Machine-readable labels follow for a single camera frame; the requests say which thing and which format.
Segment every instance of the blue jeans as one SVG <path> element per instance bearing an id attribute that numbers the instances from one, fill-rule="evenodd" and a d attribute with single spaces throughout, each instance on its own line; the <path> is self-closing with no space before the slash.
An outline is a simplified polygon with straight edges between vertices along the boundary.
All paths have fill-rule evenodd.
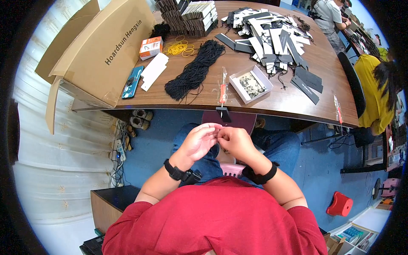
<path id="1" fill-rule="evenodd" d="M 180 148 L 188 133 L 197 126 L 198 124 L 196 123 L 190 123 L 180 129 L 174 138 L 173 153 Z M 265 151 L 264 155 L 270 161 L 277 162 L 279 168 L 292 177 L 300 149 L 300 140 L 295 133 L 283 130 L 269 131 L 256 128 L 252 132 L 251 138 L 255 145 Z M 218 156 L 219 150 L 219 144 L 214 145 L 202 159 L 196 161 L 191 167 L 191 170 L 199 170 L 203 175 L 202 179 L 197 183 L 198 185 L 211 179 L 224 176 L 220 162 L 215 159 Z M 246 177 L 242 177 L 241 179 L 254 187 L 262 188 L 262 185 L 256 185 Z"/>

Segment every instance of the hand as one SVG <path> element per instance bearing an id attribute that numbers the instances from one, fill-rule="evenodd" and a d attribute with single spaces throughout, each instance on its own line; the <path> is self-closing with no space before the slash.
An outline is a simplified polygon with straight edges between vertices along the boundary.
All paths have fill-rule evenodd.
<path id="1" fill-rule="evenodd" d="M 197 160 L 204 157 L 217 143 L 217 134 L 224 127 L 216 123 L 205 123 L 193 128 L 180 148 L 171 156 L 170 164 L 187 171 Z"/>
<path id="2" fill-rule="evenodd" d="M 253 145 L 245 129 L 224 127 L 218 132 L 217 138 L 220 145 L 232 156 L 247 164 L 258 154 L 262 155 Z"/>

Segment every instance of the black wrist band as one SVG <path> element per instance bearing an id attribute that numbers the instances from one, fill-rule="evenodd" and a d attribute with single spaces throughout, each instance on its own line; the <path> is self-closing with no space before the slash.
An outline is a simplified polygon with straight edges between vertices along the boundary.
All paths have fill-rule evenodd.
<path id="1" fill-rule="evenodd" d="M 265 175 L 255 174 L 254 170 L 247 166 L 242 170 L 242 174 L 251 181 L 253 181 L 256 185 L 264 185 L 266 184 L 267 181 L 269 181 L 275 176 L 277 166 L 279 166 L 278 163 L 272 162 L 272 168 Z"/>
<path id="2" fill-rule="evenodd" d="M 169 159 L 166 159 L 163 164 L 164 168 L 167 170 L 170 177 L 173 178 L 173 180 L 175 181 L 181 180 L 182 182 L 185 182 L 187 185 L 190 185 L 197 183 L 202 178 L 202 174 L 200 173 L 200 171 L 197 170 L 193 172 L 191 169 L 189 169 L 183 172 L 178 167 L 176 166 L 173 167 L 170 164 Z"/>

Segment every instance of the power strip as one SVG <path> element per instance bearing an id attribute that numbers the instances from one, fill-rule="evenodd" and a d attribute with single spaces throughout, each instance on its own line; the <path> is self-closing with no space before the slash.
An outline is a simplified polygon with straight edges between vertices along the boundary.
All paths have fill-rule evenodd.
<path id="1" fill-rule="evenodd" d="M 122 146 L 122 141 L 120 139 L 115 141 L 115 145 L 116 145 L 116 150 L 118 151 L 118 153 L 120 153 L 120 160 L 123 162 L 126 160 L 126 155 L 125 155 L 125 151 L 123 149 Z"/>

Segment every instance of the cardboard box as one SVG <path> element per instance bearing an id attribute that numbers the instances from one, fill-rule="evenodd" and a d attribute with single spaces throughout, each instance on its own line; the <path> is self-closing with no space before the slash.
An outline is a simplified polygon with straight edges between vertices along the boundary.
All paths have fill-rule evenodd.
<path id="1" fill-rule="evenodd" d="M 258 81 L 260 84 L 263 84 L 266 88 L 266 90 L 257 96 L 251 98 L 248 93 L 245 91 L 245 89 L 242 87 L 242 85 L 239 82 L 235 82 L 234 78 L 240 77 L 246 73 L 249 73 L 250 71 L 253 71 L 254 74 L 256 75 Z M 272 83 L 269 81 L 269 79 L 265 76 L 265 74 L 256 66 L 249 67 L 247 69 L 242 70 L 239 73 L 235 73 L 229 77 L 230 83 L 232 86 L 235 88 L 239 96 L 242 98 L 245 104 L 252 102 L 261 96 L 265 95 L 266 93 L 269 93 L 271 89 L 273 88 Z"/>
<path id="2" fill-rule="evenodd" d="M 46 122 L 54 133 L 58 88 L 87 104 L 114 108 L 155 19 L 146 1 L 90 0 L 61 29 L 35 72 L 51 84 Z"/>
<path id="3" fill-rule="evenodd" d="M 161 36 L 145 39 L 140 47 L 140 59 L 146 60 L 163 51 L 163 40 Z"/>
<path id="4" fill-rule="evenodd" d="M 339 239 L 336 236 L 331 236 L 326 240 L 326 247 L 328 255 L 337 255 L 346 240 L 345 237 Z"/>

